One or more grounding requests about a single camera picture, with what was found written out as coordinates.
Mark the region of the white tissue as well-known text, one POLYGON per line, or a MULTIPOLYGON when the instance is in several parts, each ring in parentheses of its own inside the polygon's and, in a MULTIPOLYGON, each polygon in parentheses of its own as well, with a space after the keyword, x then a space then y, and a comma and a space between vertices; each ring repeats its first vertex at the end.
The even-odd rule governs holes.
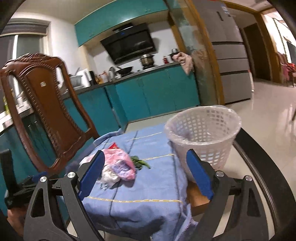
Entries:
POLYGON ((111 169, 104 169, 102 171, 102 175, 100 178, 100 183, 102 188, 111 188, 117 182, 120 181, 120 178, 111 170, 111 169))

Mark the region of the pink plastic bag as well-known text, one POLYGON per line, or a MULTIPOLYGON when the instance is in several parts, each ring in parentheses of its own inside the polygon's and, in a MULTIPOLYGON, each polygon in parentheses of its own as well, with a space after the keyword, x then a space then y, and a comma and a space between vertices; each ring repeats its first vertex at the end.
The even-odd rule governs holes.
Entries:
POLYGON ((136 169, 129 155, 122 149, 103 149, 105 165, 124 181, 135 180, 136 169))

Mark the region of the green leafy vegetable scrap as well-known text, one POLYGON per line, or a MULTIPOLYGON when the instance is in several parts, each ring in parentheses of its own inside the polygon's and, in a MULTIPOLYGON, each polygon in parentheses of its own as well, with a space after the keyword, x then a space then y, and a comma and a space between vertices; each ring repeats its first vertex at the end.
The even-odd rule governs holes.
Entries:
POLYGON ((141 160, 138 156, 130 156, 130 159, 132 160, 135 168, 138 170, 141 170, 143 166, 146 166, 147 168, 151 168, 151 166, 144 160, 141 160))

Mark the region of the teal kitchen cabinets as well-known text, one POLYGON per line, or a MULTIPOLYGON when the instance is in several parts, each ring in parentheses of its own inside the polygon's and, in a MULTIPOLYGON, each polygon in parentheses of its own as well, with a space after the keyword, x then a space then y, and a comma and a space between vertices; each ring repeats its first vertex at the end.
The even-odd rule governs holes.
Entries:
MULTIPOLYGON (((87 126, 75 109, 73 101, 64 95, 63 102, 83 131, 87 126)), ((78 98, 92 119, 100 136, 128 123, 200 105, 198 88, 193 73, 187 76, 179 64, 170 64, 144 74, 136 74, 104 87, 90 86, 78 93, 78 98)), ((54 149, 37 116, 22 118, 35 151, 44 164, 52 166, 54 149)), ((1 151, 10 149, 18 181, 37 173, 14 126, 1 132, 1 151)))

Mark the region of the wooden board under basket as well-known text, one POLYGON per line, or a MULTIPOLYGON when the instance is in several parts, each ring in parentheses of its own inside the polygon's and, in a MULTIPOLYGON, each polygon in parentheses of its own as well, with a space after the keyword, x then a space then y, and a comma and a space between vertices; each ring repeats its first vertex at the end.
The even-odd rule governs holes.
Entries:
POLYGON ((209 199, 203 196, 196 183, 188 182, 187 200, 191 204, 192 216, 198 216, 205 212, 209 204, 209 199))

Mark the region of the blue checkered cloth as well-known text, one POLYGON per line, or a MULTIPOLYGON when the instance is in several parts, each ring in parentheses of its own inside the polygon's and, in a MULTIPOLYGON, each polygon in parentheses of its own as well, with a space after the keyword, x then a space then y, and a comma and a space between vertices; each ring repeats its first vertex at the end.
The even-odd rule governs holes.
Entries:
POLYGON ((83 200, 94 226, 136 240, 189 240, 197 223, 187 202, 188 181, 164 125, 107 133, 86 148, 78 160, 111 144, 139 157, 147 166, 137 171, 133 181, 119 181, 110 188, 94 185, 83 200))

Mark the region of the white plastic waste basket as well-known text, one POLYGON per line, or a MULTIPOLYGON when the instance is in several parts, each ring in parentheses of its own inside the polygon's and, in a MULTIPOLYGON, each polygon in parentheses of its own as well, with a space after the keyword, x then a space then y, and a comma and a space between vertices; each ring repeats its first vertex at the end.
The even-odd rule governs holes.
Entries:
POLYGON ((186 162, 187 151, 193 149, 201 161, 208 162, 214 170, 220 170, 228 160, 241 126, 241 117, 230 108, 222 105, 198 106, 170 118, 164 126, 164 133, 188 180, 195 182, 186 162))

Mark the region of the red small wrapper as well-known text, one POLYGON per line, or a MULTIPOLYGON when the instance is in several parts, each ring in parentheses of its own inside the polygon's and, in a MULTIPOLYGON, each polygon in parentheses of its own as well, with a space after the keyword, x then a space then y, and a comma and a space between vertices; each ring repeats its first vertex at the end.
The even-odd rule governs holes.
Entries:
POLYGON ((114 142, 112 145, 108 147, 108 149, 118 149, 117 144, 114 142))

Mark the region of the carved wooden chair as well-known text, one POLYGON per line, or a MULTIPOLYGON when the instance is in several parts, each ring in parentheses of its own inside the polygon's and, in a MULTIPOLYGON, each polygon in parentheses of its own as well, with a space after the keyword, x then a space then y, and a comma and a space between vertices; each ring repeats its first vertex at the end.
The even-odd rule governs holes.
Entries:
POLYGON ((38 171, 59 174, 90 138, 99 138, 93 121, 71 84, 65 63, 60 58, 41 53, 28 53, 15 60, 9 60, 1 69, 1 86, 18 136, 38 171), (62 101, 58 88, 57 69, 61 70, 70 98, 86 123, 86 131, 81 130, 74 122, 62 101), (10 76, 21 83, 25 97, 34 113, 39 116, 54 148, 56 159, 50 167, 34 150, 33 143, 16 109, 9 85, 10 76))

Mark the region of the black wok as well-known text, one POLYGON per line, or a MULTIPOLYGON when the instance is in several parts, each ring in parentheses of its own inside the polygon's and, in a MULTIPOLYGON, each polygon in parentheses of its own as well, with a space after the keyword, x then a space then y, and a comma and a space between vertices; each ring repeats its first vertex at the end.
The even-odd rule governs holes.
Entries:
POLYGON ((118 70, 116 71, 120 75, 128 75, 132 72, 133 66, 121 68, 118 67, 118 70))

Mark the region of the silver refrigerator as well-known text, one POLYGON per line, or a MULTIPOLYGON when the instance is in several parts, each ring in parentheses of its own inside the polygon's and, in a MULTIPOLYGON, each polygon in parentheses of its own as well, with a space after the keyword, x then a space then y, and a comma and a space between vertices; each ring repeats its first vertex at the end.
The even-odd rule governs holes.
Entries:
POLYGON ((249 61, 239 29, 221 1, 193 1, 213 45, 226 103, 252 97, 249 61))

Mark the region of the pink hanging towel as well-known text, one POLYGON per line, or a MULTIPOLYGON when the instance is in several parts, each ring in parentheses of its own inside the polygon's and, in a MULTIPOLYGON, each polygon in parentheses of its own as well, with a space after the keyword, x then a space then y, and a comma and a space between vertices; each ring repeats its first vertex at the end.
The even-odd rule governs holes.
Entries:
POLYGON ((175 54, 173 60, 181 65, 186 75, 189 75, 194 69, 192 57, 184 52, 175 54))

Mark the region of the red bottle on counter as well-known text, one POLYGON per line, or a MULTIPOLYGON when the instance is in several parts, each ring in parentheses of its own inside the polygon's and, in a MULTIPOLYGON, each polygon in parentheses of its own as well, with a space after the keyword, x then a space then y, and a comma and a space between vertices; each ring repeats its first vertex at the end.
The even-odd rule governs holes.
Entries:
POLYGON ((164 62, 164 64, 169 64, 169 62, 168 62, 166 56, 163 56, 163 62, 164 62))

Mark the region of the steel cooking pot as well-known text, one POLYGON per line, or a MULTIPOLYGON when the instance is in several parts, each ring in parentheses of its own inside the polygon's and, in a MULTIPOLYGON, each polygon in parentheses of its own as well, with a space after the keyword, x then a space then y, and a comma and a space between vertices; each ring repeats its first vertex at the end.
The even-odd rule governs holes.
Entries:
POLYGON ((144 54, 140 57, 140 62, 143 68, 149 68, 154 66, 154 58, 151 54, 144 54))

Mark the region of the black range hood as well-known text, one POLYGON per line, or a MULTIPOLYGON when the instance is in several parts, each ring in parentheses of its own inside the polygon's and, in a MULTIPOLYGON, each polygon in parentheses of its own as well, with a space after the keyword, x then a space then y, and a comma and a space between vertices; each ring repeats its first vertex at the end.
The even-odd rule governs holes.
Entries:
POLYGON ((114 64, 156 51, 148 25, 142 23, 121 30, 100 41, 114 64))

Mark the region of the teal upper cabinets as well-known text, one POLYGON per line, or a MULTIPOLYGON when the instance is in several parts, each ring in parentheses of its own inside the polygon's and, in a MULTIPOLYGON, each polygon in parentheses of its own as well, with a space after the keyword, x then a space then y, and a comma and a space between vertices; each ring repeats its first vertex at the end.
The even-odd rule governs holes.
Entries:
POLYGON ((168 8, 164 1, 113 1, 93 11, 75 24, 78 45, 81 46, 100 33, 134 18, 168 8))

